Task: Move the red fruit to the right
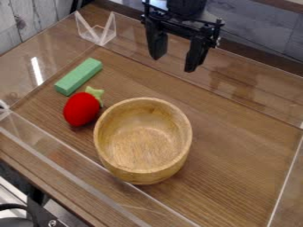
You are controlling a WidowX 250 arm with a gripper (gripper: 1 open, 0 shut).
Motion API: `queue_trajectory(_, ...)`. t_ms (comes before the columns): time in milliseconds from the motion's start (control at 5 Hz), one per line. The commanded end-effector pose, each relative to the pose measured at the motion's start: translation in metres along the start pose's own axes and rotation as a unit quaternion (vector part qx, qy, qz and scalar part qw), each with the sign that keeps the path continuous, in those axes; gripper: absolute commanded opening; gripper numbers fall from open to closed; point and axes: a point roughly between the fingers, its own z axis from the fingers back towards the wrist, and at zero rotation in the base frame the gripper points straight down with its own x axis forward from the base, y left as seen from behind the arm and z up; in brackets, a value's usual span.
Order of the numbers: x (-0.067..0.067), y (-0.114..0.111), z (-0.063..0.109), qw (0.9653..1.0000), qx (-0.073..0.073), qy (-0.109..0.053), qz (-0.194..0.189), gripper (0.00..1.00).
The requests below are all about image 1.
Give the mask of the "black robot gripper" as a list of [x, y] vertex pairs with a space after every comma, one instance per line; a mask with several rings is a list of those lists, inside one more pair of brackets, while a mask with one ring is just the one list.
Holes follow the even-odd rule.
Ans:
[[185, 55], [184, 71], [191, 73], [203, 64], [210, 47], [220, 41], [224, 20], [205, 9], [208, 0], [141, 0], [144, 6], [145, 36], [151, 57], [157, 60], [167, 53], [168, 36], [164, 29], [184, 38], [191, 38]]

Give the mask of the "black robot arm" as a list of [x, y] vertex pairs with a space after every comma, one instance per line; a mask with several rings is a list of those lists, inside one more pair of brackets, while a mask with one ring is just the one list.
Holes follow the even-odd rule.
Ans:
[[224, 21], [205, 10], [207, 0], [141, 0], [141, 24], [151, 57], [157, 60], [168, 50], [168, 34], [191, 41], [184, 71], [191, 73], [216, 48]]

